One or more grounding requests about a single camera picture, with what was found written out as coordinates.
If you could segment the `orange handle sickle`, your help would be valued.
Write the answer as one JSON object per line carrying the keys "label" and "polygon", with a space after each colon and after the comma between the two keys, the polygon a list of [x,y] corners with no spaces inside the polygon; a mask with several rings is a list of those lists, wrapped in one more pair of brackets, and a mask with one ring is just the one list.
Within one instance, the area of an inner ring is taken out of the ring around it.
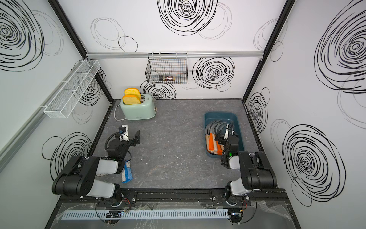
{"label": "orange handle sickle", "polygon": [[227,130],[227,122],[219,122],[219,124],[215,128],[215,142],[217,146],[218,155],[222,155],[224,144],[225,144],[225,135]]}
{"label": "orange handle sickle", "polygon": [[211,127],[215,123],[217,123],[217,120],[211,121],[205,128],[206,149],[211,154],[217,153],[217,146],[214,143],[213,134],[211,133]]}
{"label": "orange handle sickle", "polygon": [[220,121],[215,120],[206,126],[206,148],[208,153],[213,155],[222,155],[222,148],[218,141],[215,140],[215,128],[218,124],[220,124]]}

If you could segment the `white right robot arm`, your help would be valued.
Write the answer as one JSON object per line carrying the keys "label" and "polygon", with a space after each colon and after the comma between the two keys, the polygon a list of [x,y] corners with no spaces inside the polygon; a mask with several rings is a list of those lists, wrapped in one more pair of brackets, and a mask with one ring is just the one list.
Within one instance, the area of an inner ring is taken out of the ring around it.
{"label": "white right robot arm", "polygon": [[220,156],[222,166],[240,171],[240,178],[230,181],[225,187],[226,199],[252,191],[277,188],[277,179],[265,152],[241,151],[239,134],[234,130],[233,122],[212,122],[208,146],[210,152]]}

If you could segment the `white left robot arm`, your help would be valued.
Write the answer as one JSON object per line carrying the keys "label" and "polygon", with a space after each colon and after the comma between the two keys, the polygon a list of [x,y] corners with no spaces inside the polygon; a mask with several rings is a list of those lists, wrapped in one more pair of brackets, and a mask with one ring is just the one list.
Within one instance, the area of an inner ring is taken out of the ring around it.
{"label": "white left robot arm", "polygon": [[121,132],[113,133],[106,140],[104,149],[107,157],[73,156],[59,173],[52,184],[55,195],[68,197],[112,198],[123,201],[120,185],[97,180],[97,174],[121,174],[128,162],[126,155],[129,148],[141,143],[140,131],[134,138]]}

